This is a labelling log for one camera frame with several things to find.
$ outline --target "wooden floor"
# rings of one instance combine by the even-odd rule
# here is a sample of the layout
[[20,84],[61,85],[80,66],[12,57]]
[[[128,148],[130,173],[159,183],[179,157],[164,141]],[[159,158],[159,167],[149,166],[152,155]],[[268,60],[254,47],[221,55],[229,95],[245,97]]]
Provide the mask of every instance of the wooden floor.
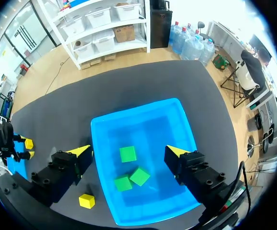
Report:
[[[37,98],[44,96],[52,80],[59,71],[60,63],[65,62],[68,57],[69,56],[64,51],[63,47],[59,46],[34,63],[26,75],[18,81],[12,113],[17,112]],[[67,84],[112,69],[165,60],[179,60],[179,57],[174,54],[170,48],[152,49],[149,54],[142,48],[118,53],[115,60],[105,61],[99,65],[84,70],[78,70],[72,60],[69,59],[62,66],[60,73],[53,81],[48,93]],[[246,109],[246,103],[243,103],[234,109],[233,92],[228,92],[227,90],[220,88],[220,84],[230,75],[228,69],[226,71],[218,70],[211,62],[207,65],[206,69],[217,85],[230,114],[236,136],[238,162],[245,161],[246,170],[254,170],[259,157],[259,148],[255,149],[253,157],[250,159],[247,157],[246,151],[249,135],[253,135],[255,143],[258,143],[258,132],[254,131],[249,133],[246,125],[247,120],[253,117],[254,113]],[[247,177],[249,181],[254,180],[253,173],[248,173]]]

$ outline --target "black cabinet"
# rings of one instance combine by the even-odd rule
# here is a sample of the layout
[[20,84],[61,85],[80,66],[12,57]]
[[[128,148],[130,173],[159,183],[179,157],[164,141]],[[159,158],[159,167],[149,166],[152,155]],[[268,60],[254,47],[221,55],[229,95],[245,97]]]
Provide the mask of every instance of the black cabinet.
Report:
[[151,48],[168,47],[172,11],[151,10]]

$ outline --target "white storage bin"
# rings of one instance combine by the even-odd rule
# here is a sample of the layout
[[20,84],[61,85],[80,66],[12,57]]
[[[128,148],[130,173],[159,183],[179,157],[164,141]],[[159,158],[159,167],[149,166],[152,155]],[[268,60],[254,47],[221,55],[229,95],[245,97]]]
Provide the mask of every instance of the white storage bin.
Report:
[[69,37],[72,37],[85,31],[85,27],[86,25],[83,21],[83,18],[80,16],[76,16],[73,18],[72,21],[67,22],[65,25],[62,25],[61,29],[63,29]]
[[111,23],[110,7],[97,7],[85,16],[93,28]]
[[114,49],[114,31],[112,29],[101,31],[92,38],[93,44],[96,45],[99,53]]
[[122,6],[114,6],[114,8],[117,11],[119,20],[126,21],[139,18],[139,5],[140,3],[136,3]]
[[87,58],[95,54],[94,47],[92,45],[91,36],[85,37],[84,39],[79,40],[81,43],[77,46],[77,42],[73,47],[73,51],[79,56],[79,58]]

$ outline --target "white cabinet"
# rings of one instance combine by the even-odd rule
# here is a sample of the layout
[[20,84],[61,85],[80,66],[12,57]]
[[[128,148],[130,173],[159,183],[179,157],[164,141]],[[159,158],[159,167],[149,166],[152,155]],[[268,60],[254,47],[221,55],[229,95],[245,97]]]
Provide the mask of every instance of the white cabinet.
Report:
[[[59,12],[56,16],[50,15],[50,10],[46,9],[44,2],[45,0],[38,0],[38,3],[46,16],[47,20],[49,21],[50,26],[52,27],[53,31],[55,32],[57,38],[60,40],[62,46],[64,47],[65,51],[68,53],[72,61],[75,63],[78,69],[81,69],[80,64],[95,58],[99,58],[101,56],[105,56],[112,53],[121,52],[124,50],[129,49],[137,49],[137,48],[146,48],[147,53],[150,52],[150,1],[149,0],[137,0],[133,1],[133,3],[139,3],[136,7],[139,7],[139,18],[129,19],[121,21],[118,17],[117,11],[114,6],[121,2],[120,0],[89,0],[83,2],[77,6],[72,8],[65,9]],[[67,36],[66,33],[60,29],[64,24],[69,23],[72,18],[76,16],[85,16],[91,10],[95,8],[110,8],[110,17],[111,23],[104,24],[102,26],[98,26],[93,28],[91,23],[87,20],[86,28],[83,32],[79,34],[75,34],[73,36]],[[93,55],[88,57],[79,57],[75,55],[73,46],[74,43],[82,39],[86,36],[93,36],[95,33],[100,31],[112,29],[114,27],[123,26],[123,25],[130,25],[133,24],[135,27],[135,40],[117,43],[114,40],[115,46],[113,49],[110,50],[101,50],[99,52],[96,49],[96,52]]]

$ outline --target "green cube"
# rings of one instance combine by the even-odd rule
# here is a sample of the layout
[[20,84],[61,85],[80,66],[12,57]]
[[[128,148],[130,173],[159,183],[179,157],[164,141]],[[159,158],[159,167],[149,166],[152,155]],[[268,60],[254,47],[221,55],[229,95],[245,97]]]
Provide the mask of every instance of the green cube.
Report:
[[138,169],[136,169],[130,177],[130,180],[138,184],[139,186],[142,186],[149,179],[149,177],[150,174],[146,170],[138,167]]
[[117,177],[114,182],[119,192],[132,189],[132,183],[127,174]]
[[136,160],[136,154],[135,154],[134,146],[120,148],[119,151],[120,151],[120,156],[121,156],[121,162],[122,163]]

